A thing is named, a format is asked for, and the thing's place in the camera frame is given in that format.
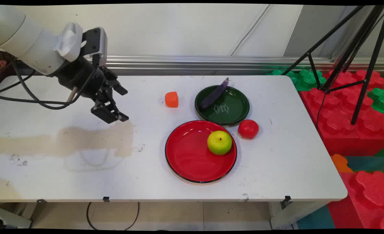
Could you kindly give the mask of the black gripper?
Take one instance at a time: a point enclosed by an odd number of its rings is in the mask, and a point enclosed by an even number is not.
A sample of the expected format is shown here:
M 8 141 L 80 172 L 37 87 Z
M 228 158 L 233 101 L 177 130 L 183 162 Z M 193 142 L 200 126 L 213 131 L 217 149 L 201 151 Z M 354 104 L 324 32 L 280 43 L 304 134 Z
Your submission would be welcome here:
M 72 90 L 75 86 L 81 90 L 81 96 L 94 100 L 91 113 L 106 122 L 125 122 L 129 117 L 120 112 L 113 99 L 113 93 L 105 92 L 103 85 L 111 87 L 120 95 L 126 95 L 128 91 L 117 80 L 118 76 L 105 66 L 95 69 L 84 57 L 79 57 L 73 62 L 64 62 L 54 72 L 59 83 Z

